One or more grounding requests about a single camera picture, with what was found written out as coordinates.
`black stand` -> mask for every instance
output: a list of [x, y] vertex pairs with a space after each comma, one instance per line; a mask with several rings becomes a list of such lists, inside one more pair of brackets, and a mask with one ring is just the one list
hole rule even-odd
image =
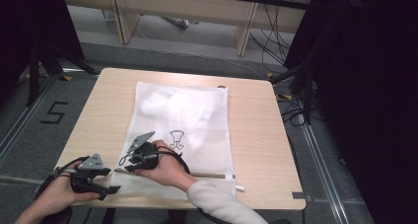
[[313, 46], [308, 51], [308, 54], [299, 65], [291, 68], [284, 74], [270, 79], [271, 84], [276, 84], [295, 76], [290, 86], [290, 90], [292, 94], [303, 95], [303, 116], [307, 124], [311, 124], [310, 111], [315, 69], [317, 65], [328, 55], [335, 38], [341, 30], [341, 27], [344, 23], [346, 23], [346, 15], [350, 9], [349, 4], [349, 0], [344, 0], [337, 6], [333, 17], [325, 24], [325, 27], [317, 36]]
[[56, 55], [63, 56], [89, 74], [98, 74], [94, 68], [52, 43], [35, 43], [30, 54], [30, 97], [27, 106], [30, 106], [34, 102], [39, 93], [39, 61], [42, 63], [48, 75], [59, 75], [62, 72], [62, 67], [59, 64]]

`wire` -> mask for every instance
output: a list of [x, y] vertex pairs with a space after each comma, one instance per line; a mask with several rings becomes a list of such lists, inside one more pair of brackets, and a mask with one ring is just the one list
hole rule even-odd
[[237, 67], [240, 67], [240, 68], [243, 68], [243, 69], [247, 69], [247, 70], [249, 70], [249, 71], [252, 71], [255, 75], [257, 75], [258, 77], [260, 77], [261, 79], [264, 79], [264, 80], [269, 80], [269, 78], [268, 77], [264, 77], [264, 76], [262, 76], [262, 75], [260, 75], [260, 74], [258, 74], [255, 70], [253, 70], [252, 68], [250, 68], [250, 67], [246, 67], [246, 66], [243, 66], [243, 65], [239, 65], [239, 64], [237, 64], [237, 63], [233, 63], [233, 62], [231, 62], [231, 61], [228, 61], [228, 60], [226, 60], [226, 59], [222, 59], [222, 58], [216, 58], [216, 57], [210, 57], [210, 56], [204, 56], [204, 55], [192, 55], [192, 54], [182, 54], [182, 53], [174, 53], [174, 52], [168, 52], [168, 51], [161, 51], [161, 50], [157, 50], [157, 49], [155, 49], [154, 47], [153, 47], [153, 45], [151, 44], [151, 41], [138, 29], [138, 32], [139, 32], [139, 34], [150, 44], [150, 46], [151, 46], [151, 49], [153, 50], [153, 51], [155, 51], [155, 52], [157, 52], [157, 53], [160, 53], [160, 54], [172, 54], [172, 55], [175, 55], [175, 56], [180, 56], [180, 57], [199, 57], [199, 58], [204, 58], [204, 59], [211, 59], [211, 60], [220, 60], [220, 61], [223, 61], [223, 62], [226, 62], [226, 63], [229, 63], [229, 64], [231, 64], [231, 65], [235, 65], [235, 66], [237, 66]]
[[132, 154], [131, 153], [128, 153], [125, 156], [123, 156], [122, 158], [120, 158], [120, 160], [119, 160], [119, 166], [123, 166], [123, 164], [125, 164], [127, 157], [132, 157]]
[[[305, 124], [305, 120], [303, 120], [300, 123], [294, 123], [294, 118], [304, 112], [303, 109], [294, 100], [279, 100], [278, 103], [289, 103], [289, 106], [286, 107], [285, 112], [282, 113], [283, 123], [289, 121], [295, 127], [302, 126]], [[294, 106], [295, 109], [289, 111], [289, 108], [291, 106]], [[291, 112], [292, 114], [286, 118], [285, 115]]]
[[278, 55], [276, 55], [271, 49], [267, 48], [265, 45], [262, 45], [262, 43], [260, 41], [258, 41], [254, 37], [254, 35], [252, 33], [249, 33], [249, 35], [252, 37], [252, 39], [254, 40], [254, 42], [263, 50], [263, 52], [261, 54], [261, 62], [263, 64], [263, 66], [267, 70], [269, 70], [271, 72], [274, 72], [274, 73], [282, 73], [282, 72], [275, 72], [275, 71], [267, 68], [267, 66], [264, 63], [264, 52], [267, 52], [272, 58], [274, 58], [276, 61], [278, 61], [279, 63], [281, 63], [281, 65], [283, 65], [284, 62], [281, 60], [281, 58]]
[[76, 162], [79, 162], [79, 161], [86, 161], [88, 158], [90, 158], [90, 156], [87, 156], [87, 157], [79, 157], [79, 158], [74, 159], [73, 161], [65, 164], [61, 168], [55, 168], [55, 170], [53, 171], [53, 173], [46, 178], [46, 180], [42, 183], [42, 185], [37, 190], [37, 193], [35, 195], [35, 199], [37, 199], [45, 191], [45, 189], [48, 187], [48, 185], [53, 180], [55, 180], [55, 178], [57, 178], [59, 175], [61, 175], [61, 173], [63, 173], [64, 170], [67, 169], [71, 164], [76, 163]]
[[[276, 35], [276, 30], [277, 30], [277, 18], [278, 18], [278, 15], [279, 15], [279, 12], [278, 11], [276, 11], [276, 15], [275, 15], [275, 19], [274, 19], [274, 22], [272, 22], [271, 21], [271, 18], [270, 18], [270, 15], [268, 14], [268, 10], [267, 10], [267, 5], [264, 5], [264, 9], [265, 9], [265, 12], [266, 12], [266, 14], [267, 14], [267, 18], [268, 18], [268, 22], [270, 23], [270, 28], [271, 28], [271, 33], [270, 33], [270, 36], [269, 37], [267, 37], [267, 42], [269, 42], [270, 41], [270, 38], [271, 38], [271, 34], [273, 34], [274, 33], [274, 35]], [[283, 50], [281, 50], [281, 44], [280, 44], [280, 41], [279, 40], [277, 40], [277, 41], [274, 41], [275, 43], [277, 43], [277, 45], [279, 46], [279, 51], [280, 51], [280, 53], [283, 55]], [[280, 56], [280, 61], [279, 61], [279, 63], [281, 63], [282, 65], [283, 65], [283, 63], [285, 62], [285, 59], [282, 57], [282, 56]]]
[[280, 39], [286, 44], [286, 47], [287, 48], [289, 48], [290, 45], [287, 42], [285, 42], [283, 40], [283, 38], [280, 36], [280, 34], [279, 34], [279, 29], [278, 29], [278, 27], [279, 27], [279, 24], [278, 24], [278, 16], [279, 16], [280, 8], [279, 8], [279, 6], [276, 6], [275, 7], [275, 18], [274, 18], [274, 22], [271, 21], [269, 12], [267, 10], [267, 5], [264, 5], [264, 9], [265, 9], [265, 12], [267, 14], [268, 21], [270, 23], [271, 31], [272, 31], [272, 33], [274, 33], [274, 35], [276, 36], [276, 39], [277, 39], [277, 41], [274, 41], [274, 42], [276, 42], [277, 45], [279, 46], [279, 51], [280, 51], [281, 55], [283, 55], [283, 57], [284, 57], [284, 58], [282, 58], [282, 60], [284, 62], [286, 60], [287, 55], [286, 55], [286, 53], [285, 53], [285, 51], [283, 49], [284, 45], [282, 45], [280, 43]]
[[[269, 38], [270, 36], [271, 36], [271, 33], [270, 33], [270, 36], [268, 36], [265, 32], [264, 32], [264, 30], [261, 30], [261, 32], [262, 32], [262, 34], [265, 36], [265, 37], [267, 37], [267, 38]], [[280, 42], [278, 42], [278, 41], [276, 41], [276, 40], [274, 40], [274, 39], [271, 39], [271, 41], [273, 42], [273, 43], [275, 43], [275, 44], [280, 44]], [[288, 46], [288, 45], [282, 45], [283, 47], [285, 47], [285, 48], [287, 48], [287, 49], [289, 49], [290, 48], [290, 45]]]

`hand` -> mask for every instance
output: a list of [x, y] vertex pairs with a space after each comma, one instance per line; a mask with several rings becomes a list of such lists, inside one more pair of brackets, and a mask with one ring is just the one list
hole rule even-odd
[[[81, 162], [69, 166], [74, 169]], [[76, 193], [71, 188], [69, 177], [58, 177], [52, 181], [45, 191], [18, 218], [16, 223], [40, 223], [41, 220], [53, 213], [60, 212], [73, 203], [98, 199], [98, 193]]]
[[[153, 142], [160, 151], [168, 151], [169, 146], [163, 140]], [[187, 191], [196, 179], [184, 171], [183, 166], [171, 155], [160, 154], [158, 166], [153, 170], [138, 169], [134, 172], [137, 176], [145, 177], [163, 186], [177, 187]]]

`black curtain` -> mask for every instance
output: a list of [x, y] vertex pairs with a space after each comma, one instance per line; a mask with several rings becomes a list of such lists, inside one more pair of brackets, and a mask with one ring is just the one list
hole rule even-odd
[[[322, 110], [375, 222], [415, 223], [418, 2], [347, 8], [330, 52], [313, 68]], [[303, 58], [327, 19], [307, 13], [289, 67]]]
[[50, 42], [84, 59], [64, 0], [0, 0], [0, 35], [0, 105], [28, 66], [35, 42]]

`metal rail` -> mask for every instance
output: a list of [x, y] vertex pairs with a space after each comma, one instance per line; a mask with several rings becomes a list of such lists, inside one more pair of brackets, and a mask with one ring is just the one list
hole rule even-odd
[[[302, 103], [300, 101], [298, 101], [298, 104], [300, 107], [302, 107]], [[302, 114], [299, 115], [299, 121], [305, 121], [305, 118]], [[335, 217], [335, 221], [337, 224], [349, 224], [350, 222], [348, 220], [344, 205], [341, 201], [338, 191], [335, 188], [335, 184], [331, 178], [326, 163], [322, 157], [320, 148], [314, 137], [312, 127], [309, 124], [304, 123], [302, 128], [304, 130], [305, 138], [308, 141], [308, 145], [313, 155], [313, 161], [318, 171], [320, 181], [323, 185], [326, 197], [328, 198], [329, 205]]]
[[4, 162], [7, 154], [12, 150], [16, 141], [19, 139], [22, 132], [30, 123], [31, 119], [35, 115], [35, 112], [39, 108], [40, 104], [43, 102], [45, 94], [51, 88], [51, 86], [57, 81], [57, 79], [58, 79], [58, 75], [48, 76], [48, 78], [45, 80], [45, 82], [43, 82], [42, 86], [39, 89], [38, 97], [32, 102], [30, 106], [25, 107], [24, 111], [21, 113], [19, 118], [13, 124], [12, 128], [9, 130], [9, 132], [1, 141], [0, 165]]

